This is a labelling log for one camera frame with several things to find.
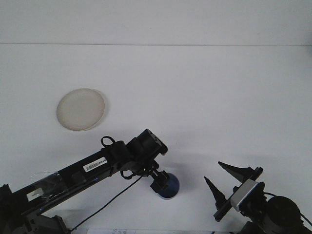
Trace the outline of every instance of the wire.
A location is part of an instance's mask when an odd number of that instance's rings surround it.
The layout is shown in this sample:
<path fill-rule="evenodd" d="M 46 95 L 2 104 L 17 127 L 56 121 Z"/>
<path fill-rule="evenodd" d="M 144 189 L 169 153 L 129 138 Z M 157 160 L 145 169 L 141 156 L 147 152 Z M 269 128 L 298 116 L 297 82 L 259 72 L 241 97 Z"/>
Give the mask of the wire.
<path fill-rule="evenodd" d="M 107 144 L 104 143 L 104 139 L 110 139 L 111 142 L 114 144 L 116 141 L 114 140 L 114 138 L 112 138 L 111 136 L 103 136 L 102 139 L 101 139 L 101 144 L 102 146 L 106 147 L 106 146 L 109 146 Z"/>
<path fill-rule="evenodd" d="M 114 201 L 117 197 L 119 197 L 121 194 L 123 194 L 125 191 L 127 191 L 128 189 L 130 189 L 133 185 L 135 185 L 140 179 L 142 179 L 143 176 L 140 176 L 135 182 L 133 182 L 132 184 L 130 184 L 127 188 L 125 188 L 124 190 L 122 190 L 119 194 L 117 194 L 116 196 L 114 196 L 109 202 L 107 202 L 102 208 L 100 208 L 98 211 L 96 211 L 95 213 L 93 213 L 92 215 L 90 215 L 89 217 L 87 217 L 85 220 L 83 220 L 82 222 L 80 222 L 77 226 L 75 226 L 73 229 L 70 230 L 70 233 L 72 233 L 72 231 L 76 230 L 81 224 L 83 224 L 84 222 L 86 222 L 87 220 L 89 220 L 90 218 L 92 218 L 93 216 L 95 216 L 96 214 L 98 214 L 99 212 L 101 212 L 105 207 L 107 207 L 112 201 Z"/>
<path fill-rule="evenodd" d="M 271 193 L 264 193 L 264 194 L 267 194 L 267 195 L 270 195 L 270 196 L 276 196 L 276 195 L 274 195 L 274 194 L 271 194 Z M 300 215 L 301 215 L 301 217 L 303 217 L 310 225 L 311 225 L 311 227 L 312 227 L 312 223 L 311 223 L 311 221 L 310 220 L 308 220 L 308 218 L 307 217 L 305 217 L 302 213 L 300 213 Z"/>
<path fill-rule="evenodd" d="M 276 196 L 276 195 L 274 195 L 274 194 L 271 194 L 271 193 L 264 193 L 264 194 L 267 194 L 267 195 L 270 195 L 270 196 Z"/>

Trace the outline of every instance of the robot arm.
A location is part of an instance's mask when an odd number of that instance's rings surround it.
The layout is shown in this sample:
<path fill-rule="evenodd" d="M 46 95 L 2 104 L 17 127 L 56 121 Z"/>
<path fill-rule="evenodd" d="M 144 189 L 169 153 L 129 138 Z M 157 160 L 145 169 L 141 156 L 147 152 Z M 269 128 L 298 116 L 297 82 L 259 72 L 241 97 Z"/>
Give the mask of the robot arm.
<path fill-rule="evenodd" d="M 215 200 L 217 212 L 216 221 L 234 207 L 243 216 L 249 217 L 240 234 L 312 234 L 303 226 L 301 213 L 297 205 L 283 196 L 275 196 L 266 201 L 263 182 L 255 180 L 261 175 L 262 168 L 238 168 L 219 162 L 220 166 L 238 179 L 242 184 L 233 188 L 233 194 L 226 199 L 214 184 L 205 177 Z"/>
<path fill-rule="evenodd" d="M 133 175 L 154 178 L 152 189 L 166 189 L 169 176 L 159 172 L 158 154 L 168 151 L 150 130 L 146 129 L 128 144 L 123 141 L 104 145 L 99 152 L 86 157 L 21 190 L 11 192 L 8 185 L 0 188 L 0 234 L 68 234 L 62 219 L 42 215 L 72 196 L 112 176 L 130 170 Z"/>

